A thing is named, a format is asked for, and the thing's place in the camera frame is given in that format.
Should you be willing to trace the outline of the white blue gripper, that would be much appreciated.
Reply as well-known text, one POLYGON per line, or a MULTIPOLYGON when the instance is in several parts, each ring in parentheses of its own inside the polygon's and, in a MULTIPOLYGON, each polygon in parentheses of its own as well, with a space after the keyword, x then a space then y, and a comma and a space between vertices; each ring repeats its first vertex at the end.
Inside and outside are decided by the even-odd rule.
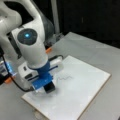
POLYGON ((50 68, 46 73, 40 70, 32 70, 27 66, 26 62, 22 63, 18 67, 18 72, 24 88, 32 88, 34 91, 38 92, 41 88, 44 89, 50 82, 53 83, 54 74, 63 69, 62 60, 62 55, 56 55, 50 58, 50 68))

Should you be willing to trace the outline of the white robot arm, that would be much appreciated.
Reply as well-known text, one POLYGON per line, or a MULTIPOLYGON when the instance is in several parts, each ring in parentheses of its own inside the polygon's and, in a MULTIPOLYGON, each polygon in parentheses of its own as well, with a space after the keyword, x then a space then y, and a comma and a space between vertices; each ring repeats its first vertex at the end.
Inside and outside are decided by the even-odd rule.
POLYGON ((53 27, 47 18, 37 9, 32 0, 0 0, 0 39, 7 43, 7 34, 11 33, 25 62, 18 67, 21 79, 27 83, 30 91, 39 91, 41 87, 49 93, 55 89, 51 71, 58 67, 62 56, 49 59, 44 41, 53 36, 53 27), (22 23, 21 15, 9 8, 6 2, 22 5, 33 18, 22 23))

